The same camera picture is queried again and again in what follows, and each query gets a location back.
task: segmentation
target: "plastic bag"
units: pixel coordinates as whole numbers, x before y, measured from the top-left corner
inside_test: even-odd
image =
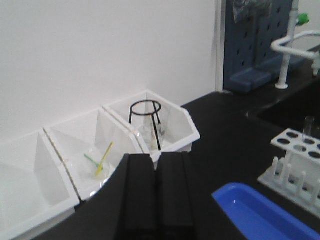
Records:
[[[272,0],[231,0],[234,22],[238,23],[249,17],[269,16]]]

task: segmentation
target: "lab faucet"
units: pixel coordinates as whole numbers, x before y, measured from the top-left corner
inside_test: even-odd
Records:
[[[293,0],[292,8],[291,8],[291,11],[289,14],[287,35],[283,38],[275,40],[271,44],[271,49],[273,51],[278,52],[278,53],[283,53],[279,81],[278,81],[278,83],[275,84],[275,87],[277,89],[287,89],[288,88],[288,84],[286,84],[286,81],[287,81],[287,74],[288,74],[288,68],[289,68],[289,62],[290,62],[291,55],[312,60],[313,64],[311,67],[313,69],[313,76],[317,76],[319,69],[320,69],[320,53],[319,53],[319,51],[312,52],[312,51],[304,51],[304,50],[299,50],[299,49],[293,48],[293,42],[295,40],[298,40],[298,39],[301,39],[304,37],[320,37],[319,30],[303,31],[303,32],[295,35],[296,25],[301,26],[301,25],[309,22],[308,17],[305,17],[304,20],[302,20],[302,21],[301,21],[301,19],[299,19],[298,5],[299,5],[299,0]]]

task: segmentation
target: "blue tray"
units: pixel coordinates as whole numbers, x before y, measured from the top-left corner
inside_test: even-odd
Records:
[[[318,233],[245,184],[229,183],[212,196],[249,240],[320,240]]]

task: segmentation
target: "white sorting bin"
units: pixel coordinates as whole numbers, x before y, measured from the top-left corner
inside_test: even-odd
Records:
[[[157,101],[161,104],[161,109],[158,111],[161,131],[163,132],[160,140],[161,150],[147,140],[150,137],[148,136],[150,132],[145,129],[145,126],[152,123],[150,119],[147,120],[148,116],[133,114],[131,124],[129,124],[131,106],[144,100]],[[150,90],[145,90],[111,104],[105,104],[103,108],[135,135],[143,152],[150,154],[154,163],[158,161],[162,152],[190,152],[192,143],[200,139],[200,134],[187,110]],[[134,111],[139,113],[150,113],[153,110],[153,106],[149,102],[134,106]]]
[[[45,130],[82,200],[89,199],[103,187],[124,154],[143,153],[135,136],[102,108]],[[103,171],[96,176],[98,164],[111,142],[113,145],[103,162]]]
[[[43,130],[0,145],[1,240],[30,232],[78,204],[68,173]]]

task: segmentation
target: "yellow stirring rod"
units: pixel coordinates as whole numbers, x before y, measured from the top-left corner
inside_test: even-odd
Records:
[[[102,170],[102,165],[103,165],[103,163],[104,163],[104,160],[106,159],[107,154],[108,154],[108,152],[110,151],[110,149],[111,149],[111,147],[112,147],[113,144],[114,144],[114,142],[112,141],[112,142],[110,143],[108,149],[105,151],[105,154],[103,155],[103,157],[102,157],[102,159],[101,159],[101,162],[100,162],[100,164],[99,164],[99,166],[98,166],[98,169],[95,171],[94,175],[97,176],[97,175],[101,172],[101,170]]]

